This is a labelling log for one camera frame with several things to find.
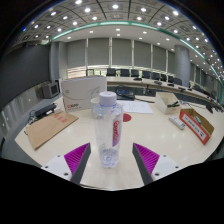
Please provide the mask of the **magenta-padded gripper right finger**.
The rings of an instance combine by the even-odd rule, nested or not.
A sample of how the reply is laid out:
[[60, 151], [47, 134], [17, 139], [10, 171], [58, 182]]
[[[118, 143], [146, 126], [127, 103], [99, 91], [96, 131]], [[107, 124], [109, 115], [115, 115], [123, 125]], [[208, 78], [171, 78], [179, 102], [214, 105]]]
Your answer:
[[132, 153], [145, 185], [181, 170], [181, 166], [168, 155], [159, 155], [137, 143], [133, 144]]

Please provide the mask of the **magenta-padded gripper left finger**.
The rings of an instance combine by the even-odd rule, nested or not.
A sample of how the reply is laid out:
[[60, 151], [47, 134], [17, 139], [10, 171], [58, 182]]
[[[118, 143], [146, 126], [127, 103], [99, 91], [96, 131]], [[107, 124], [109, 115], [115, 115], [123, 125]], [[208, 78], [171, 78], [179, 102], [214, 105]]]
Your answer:
[[91, 145], [86, 143], [65, 155], [54, 156], [42, 169], [79, 185], [90, 154]]

